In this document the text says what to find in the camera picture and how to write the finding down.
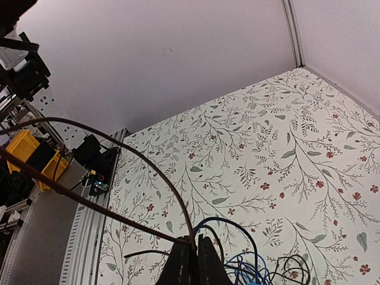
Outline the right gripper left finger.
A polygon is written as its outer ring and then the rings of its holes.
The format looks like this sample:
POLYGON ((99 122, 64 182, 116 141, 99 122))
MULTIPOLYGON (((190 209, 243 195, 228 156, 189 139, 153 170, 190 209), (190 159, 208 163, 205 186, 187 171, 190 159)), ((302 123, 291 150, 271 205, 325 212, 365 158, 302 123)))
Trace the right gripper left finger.
POLYGON ((197 257, 191 245, 173 244, 159 276, 159 284, 198 284, 197 257))

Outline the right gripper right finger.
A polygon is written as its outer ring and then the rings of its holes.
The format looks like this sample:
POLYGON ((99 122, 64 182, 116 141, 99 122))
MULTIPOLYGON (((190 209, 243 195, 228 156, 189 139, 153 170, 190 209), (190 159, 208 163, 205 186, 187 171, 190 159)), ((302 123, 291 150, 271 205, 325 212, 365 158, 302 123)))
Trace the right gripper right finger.
POLYGON ((211 239, 203 234, 198 237, 198 271, 199 284, 232 285, 211 239))

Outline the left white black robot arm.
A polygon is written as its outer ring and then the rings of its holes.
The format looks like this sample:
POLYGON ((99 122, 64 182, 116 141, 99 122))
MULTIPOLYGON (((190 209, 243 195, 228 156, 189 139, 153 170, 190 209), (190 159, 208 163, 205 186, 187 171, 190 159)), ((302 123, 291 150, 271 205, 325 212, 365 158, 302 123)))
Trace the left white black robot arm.
POLYGON ((39 45, 24 32, 17 33, 17 22, 36 1, 1 1, 1 87, 8 87, 19 99, 33 101, 49 87, 49 69, 38 54, 39 45))

